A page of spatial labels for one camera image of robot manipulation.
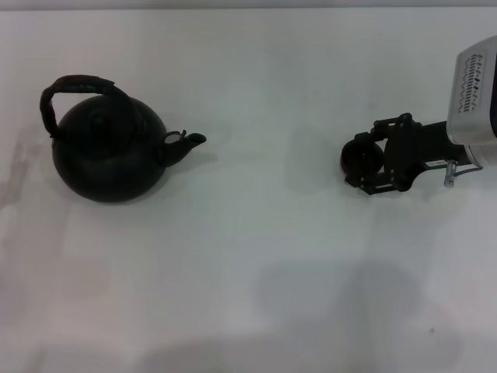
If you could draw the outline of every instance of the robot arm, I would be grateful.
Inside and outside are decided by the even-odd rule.
[[[447,122],[422,126],[410,113],[377,120],[344,146],[346,182],[368,194],[405,192],[420,173],[447,168],[444,185],[451,187],[455,176],[497,164],[496,68],[497,37],[460,53]],[[385,139],[383,151],[377,142]]]

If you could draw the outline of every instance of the black kettle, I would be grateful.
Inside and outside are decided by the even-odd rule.
[[[71,108],[57,125],[55,93],[98,93]],[[167,132],[158,115],[113,82],[89,75],[59,78],[45,89],[41,116],[52,141],[55,168],[77,194],[101,202],[140,196],[166,167],[206,141],[202,134]]]

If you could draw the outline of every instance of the white background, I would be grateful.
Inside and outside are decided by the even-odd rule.
[[[482,6],[497,0],[0,0],[0,10],[219,9],[350,6]]]
[[[446,119],[457,54],[496,19],[0,13],[0,371],[493,371],[497,170],[365,197],[339,155],[374,120]],[[81,199],[54,170],[38,102],[82,73],[207,143],[147,198]],[[58,95],[58,117],[84,98]]]

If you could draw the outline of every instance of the wrapped handle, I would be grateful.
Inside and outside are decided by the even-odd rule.
[[[46,88],[41,94],[40,111],[45,129],[51,138],[58,138],[61,131],[57,126],[52,98],[55,93],[97,93],[100,95],[114,96],[122,99],[132,109],[134,118],[139,126],[143,123],[140,111],[133,100],[123,91],[118,89],[114,82],[91,75],[67,75],[57,79],[54,84]]]

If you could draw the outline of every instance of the kettle spout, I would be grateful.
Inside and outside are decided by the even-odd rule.
[[[202,134],[189,134],[186,131],[168,132],[159,147],[159,162],[162,167],[170,167],[181,161],[193,149],[207,141]]]

